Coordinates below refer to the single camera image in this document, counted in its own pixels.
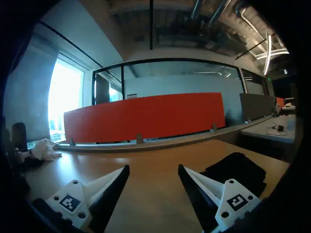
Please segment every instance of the black cable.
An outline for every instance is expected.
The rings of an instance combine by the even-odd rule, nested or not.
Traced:
[[[275,125],[272,126],[272,127],[267,127],[267,129],[276,129],[276,130],[279,129],[279,126],[280,126],[280,125],[278,125],[277,123],[272,122],[271,124],[275,124]],[[267,131],[266,131],[266,134],[267,134],[267,135],[274,135],[274,136],[283,136],[283,137],[285,137],[286,135],[288,135],[288,131],[283,130],[283,132],[286,132],[286,134],[269,134],[269,133],[268,133],[268,130],[267,130]]]

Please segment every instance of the ceiling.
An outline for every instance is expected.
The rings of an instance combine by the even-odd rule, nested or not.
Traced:
[[[150,49],[186,47],[236,58],[265,40],[267,33],[272,35],[272,50],[286,50],[256,10],[238,0],[154,0],[152,28],[150,0],[102,1],[108,5],[108,12],[124,38],[135,44],[151,44]],[[266,59],[257,60],[256,55],[266,51],[266,41],[250,51],[260,69],[264,68]],[[288,54],[271,57],[274,73],[283,72],[290,63]]]

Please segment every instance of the ductwork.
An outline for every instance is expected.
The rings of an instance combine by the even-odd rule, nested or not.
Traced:
[[[192,13],[191,13],[191,19],[196,19],[198,17],[203,2],[204,2],[204,0],[196,0],[196,2],[194,3],[194,6],[193,6]]]
[[[263,40],[264,36],[257,30],[257,28],[246,18],[243,13],[249,7],[249,5],[244,1],[237,1],[234,6],[234,12],[237,17],[242,18]]]
[[[224,12],[224,10],[227,8],[227,6],[229,5],[230,2],[231,2],[231,0],[222,0],[221,1],[217,10],[215,11],[213,16],[211,17],[210,21],[208,22],[208,25],[213,25],[215,22],[217,22],[217,20],[219,19],[221,14]],[[203,3],[204,3],[204,0],[196,0],[196,2],[194,3],[194,6],[193,6],[192,13],[191,13],[191,19],[196,19],[198,17]]]
[[[215,22],[218,21],[219,17],[224,12],[224,10],[227,8],[227,6],[229,5],[230,2],[231,2],[231,0],[222,0],[220,5],[218,6],[217,10],[215,11],[213,16],[211,17],[210,21],[208,22],[208,25],[213,25]]]

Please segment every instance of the wooden desk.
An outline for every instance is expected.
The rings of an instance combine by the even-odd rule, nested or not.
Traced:
[[[268,140],[279,141],[283,143],[293,143],[295,139],[295,115],[282,115],[279,117],[270,118],[262,123],[256,124],[249,128],[241,130],[241,133],[244,135],[252,137],[260,137]],[[292,128],[288,129],[288,122],[292,121]],[[284,126],[284,130],[287,132],[278,132],[276,129],[268,129],[267,127],[272,127],[276,123],[277,125]],[[286,134],[286,136],[276,136],[279,134]]]
[[[135,153],[80,153],[62,151],[63,157],[29,171],[30,200],[49,198],[72,179],[89,182],[129,164],[130,175],[106,228],[115,232],[200,232],[201,225],[178,176],[181,163],[201,172],[232,152],[242,152],[266,172],[270,195],[288,164],[218,140]]]

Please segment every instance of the ceiling light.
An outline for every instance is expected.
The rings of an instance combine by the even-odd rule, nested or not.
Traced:
[[[287,48],[272,50],[271,53],[274,53],[274,52],[281,52],[281,51],[287,51]],[[267,55],[267,52],[263,52],[263,53],[261,53],[261,54],[255,55],[255,57],[260,57],[260,56],[262,56],[262,55]]]
[[[264,75],[267,74],[268,68],[269,68],[269,64],[270,64],[270,58],[271,58],[271,35],[268,35],[267,40],[268,40],[268,50],[267,50],[266,64],[265,64],[265,68],[264,68]]]
[[[215,72],[215,71],[210,71],[210,72],[194,72],[195,74],[218,74],[222,75],[222,73]]]
[[[279,55],[279,54],[289,54],[289,52],[288,52],[288,51],[276,52],[276,53],[272,53],[271,56]],[[262,59],[262,58],[265,58],[265,57],[267,57],[267,55],[263,55],[263,56],[258,57],[258,58],[256,58],[256,59],[259,60],[259,59]]]

